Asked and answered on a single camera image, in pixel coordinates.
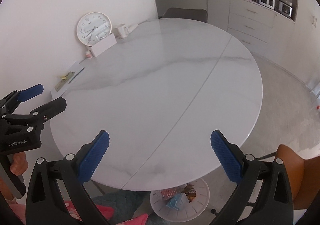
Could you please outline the left hand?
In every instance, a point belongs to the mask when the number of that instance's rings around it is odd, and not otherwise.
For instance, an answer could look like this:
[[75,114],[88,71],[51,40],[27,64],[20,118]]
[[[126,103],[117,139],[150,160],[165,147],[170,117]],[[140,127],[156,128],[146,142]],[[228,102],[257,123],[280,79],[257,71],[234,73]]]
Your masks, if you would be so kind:
[[[26,160],[25,152],[15,153],[12,156],[12,164],[10,170],[16,176],[22,175],[28,168],[28,162]],[[8,187],[7,183],[1,177],[1,193],[6,200],[12,201],[14,196]]]

